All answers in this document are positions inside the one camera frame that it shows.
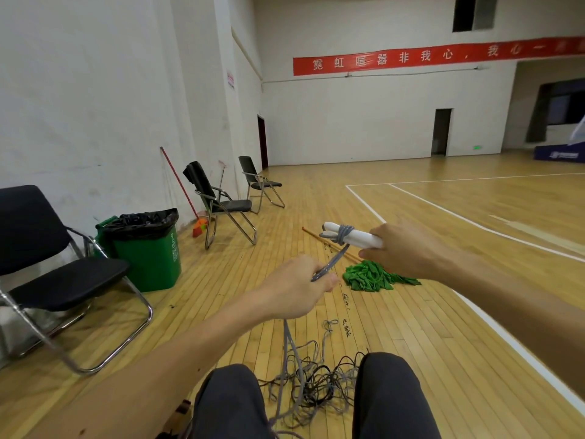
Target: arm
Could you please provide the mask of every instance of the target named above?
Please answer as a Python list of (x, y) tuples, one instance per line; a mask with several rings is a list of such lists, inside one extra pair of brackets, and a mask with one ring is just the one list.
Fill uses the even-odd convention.
[(224, 305), (201, 324), (109, 376), (28, 436), (35, 439), (154, 438), (185, 395), (245, 332), (272, 318), (308, 313), (337, 277), (311, 283), (322, 266), (302, 256), (280, 266), (257, 289)]
[(384, 247), (362, 250), (360, 257), (464, 295), (585, 398), (585, 311), (446, 246), (412, 223), (385, 224), (370, 232), (384, 240)]

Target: green fabric strip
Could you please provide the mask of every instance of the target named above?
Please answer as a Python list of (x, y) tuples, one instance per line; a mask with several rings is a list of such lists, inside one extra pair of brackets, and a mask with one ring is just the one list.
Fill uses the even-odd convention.
[(363, 260), (358, 265), (348, 266), (343, 273), (343, 280), (354, 291), (380, 291), (382, 288), (393, 290), (392, 283), (420, 285), (416, 279), (387, 273), (382, 265), (371, 260)]

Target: red banner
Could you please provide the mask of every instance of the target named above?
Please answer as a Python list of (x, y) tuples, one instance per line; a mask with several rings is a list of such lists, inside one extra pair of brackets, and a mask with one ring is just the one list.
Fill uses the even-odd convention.
[(491, 60), (560, 57), (585, 54), (585, 37), (536, 38), (499, 43), (463, 43), (365, 54), (292, 59), (294, 75), (352, 73), (404, 66), (434, 66)]

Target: chair seat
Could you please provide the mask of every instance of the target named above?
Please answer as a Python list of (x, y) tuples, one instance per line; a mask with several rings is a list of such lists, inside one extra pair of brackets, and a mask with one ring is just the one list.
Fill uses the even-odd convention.
[(279, 186), (282, 186), (281, 182), (277, 182), (277, 181), (272, 181), (272, 180), (268, 180), (268, 181), (263, 181), (263, 182), (259, 182), (256, 181), (254, 183), (250, 183), (250, 188), (253, 188), (255, 190), (261, 191), (262, 188), (278, 188)]
[[(221, 204), (228, 212), (248, 212), (252, 209), (252, 200), (225, 200)], [(214, 212), (223, 212), (223, 209), (214, 205)]]
[(122, 259), (83, 258), (10, 291), (22, 308), (70, 310), (113, 285), (130, 269)]

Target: red broom handle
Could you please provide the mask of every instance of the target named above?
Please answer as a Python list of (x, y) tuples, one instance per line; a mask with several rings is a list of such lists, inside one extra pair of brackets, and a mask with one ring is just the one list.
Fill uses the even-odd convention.
[(189, 201), (189, 205), (191, 205), (191, 209), (193, 210), (193, 213), (195, 214), (195, 217), (197, 218), (197, 220), (199, 220), (199, 215), (197, 214), (197, 211), (195, 211), (195, 207), (193, 206), (193, 203), (191, 203), (191, 199), (189, 198), (189, 196), (187, 195), (185, 188), (183, 187), (183, 184), (181, 183), (181, 179), (179, 178), (179, 176), (177, 175), (177, 171), (175, 171), (175, 168), (172, 167), (172, 163), (171, 161), (168, 159), (168, 155), (165, 152), (165, 148), (163, 148), (162, 146), (160, 147), (160, 150), (163, 152), (163, 155), (165, 156), (165, 159), (167, 159), (168, 165), (171, 167), (172, 169), (172, 173), (175, 174), (175, 177), (177, 177), (177, 181), (179, 182), (179, 184), (181, 185), (181, 189), (183, 190), (183, 194), (185, 194), (186, 199)]

